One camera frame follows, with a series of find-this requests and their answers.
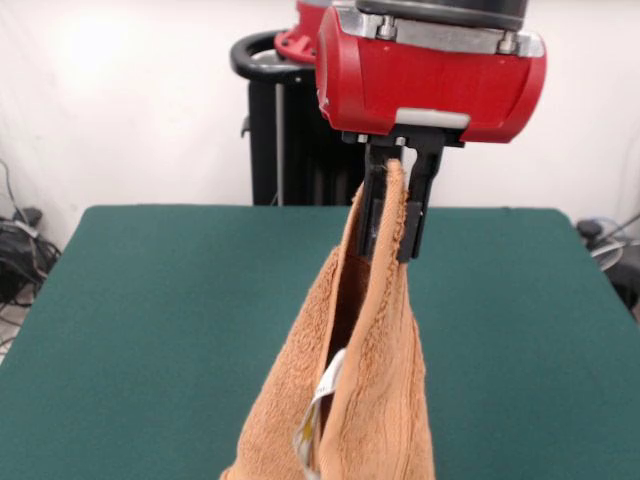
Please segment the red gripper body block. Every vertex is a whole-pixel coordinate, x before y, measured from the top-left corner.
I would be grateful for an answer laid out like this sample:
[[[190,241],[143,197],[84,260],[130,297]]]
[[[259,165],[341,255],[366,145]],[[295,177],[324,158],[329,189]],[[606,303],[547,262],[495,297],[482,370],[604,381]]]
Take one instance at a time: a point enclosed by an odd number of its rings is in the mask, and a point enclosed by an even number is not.
[[[533,32],[426,23],[330,7],[317,35],[320,111],[335,130],[386,136],[398,125],[508,143],[529,122],[547,66]]]

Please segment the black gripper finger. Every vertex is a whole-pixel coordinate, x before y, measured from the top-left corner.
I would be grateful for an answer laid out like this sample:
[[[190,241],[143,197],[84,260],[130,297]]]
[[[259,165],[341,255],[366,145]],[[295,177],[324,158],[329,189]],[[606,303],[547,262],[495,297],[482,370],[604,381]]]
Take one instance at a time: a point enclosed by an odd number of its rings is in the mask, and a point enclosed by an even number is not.
[[[419,257],[432,185],[440,168],[443,149],[441,144],[430,144],[417,150],[409,179],[404,237],[397,255],[400,263]]]
[[[368,144],[357,235],[358,255],[370,259],[378,238],[386,194],[387,162],[400,157],[398,146]]]

